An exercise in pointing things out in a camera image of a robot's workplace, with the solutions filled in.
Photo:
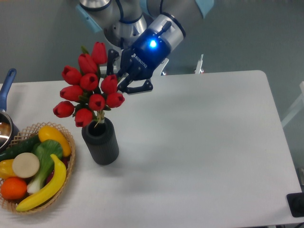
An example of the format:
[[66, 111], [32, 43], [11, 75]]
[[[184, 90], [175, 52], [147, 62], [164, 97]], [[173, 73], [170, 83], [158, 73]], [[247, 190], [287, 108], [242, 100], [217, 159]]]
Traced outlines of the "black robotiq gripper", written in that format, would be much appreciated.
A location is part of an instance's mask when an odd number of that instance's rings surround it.
[[[106, 75], [123, 76], [123, 74], [128, 74], [118, 84], [117, 91], [134, 95], [153, 90], [150, 78], [154, 70], [171, 52], [170, 45], [161, 37], [164, 32], [161, 30], [157, 33], [150, 28], [147, 29], [129, 48], [122, 51], [122, 55], [114, 49], [108, 50]], [[115, 73], [114, 65], [116, 63], [118, 64]], [[130, 86], [133, 81], [144, 79], [142, 85]]]

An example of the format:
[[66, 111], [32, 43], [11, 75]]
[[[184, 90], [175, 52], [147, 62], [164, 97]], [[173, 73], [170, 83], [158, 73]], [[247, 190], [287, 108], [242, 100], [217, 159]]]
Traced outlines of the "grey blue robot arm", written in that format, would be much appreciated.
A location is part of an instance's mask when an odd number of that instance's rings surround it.
[[153, 89], [168, 55], [212, 9], [212, 0], [81, 0], [76, 10], [94, 32], [102, 31], [112, 46], [107, 73], [122, 82], [127, 94]]

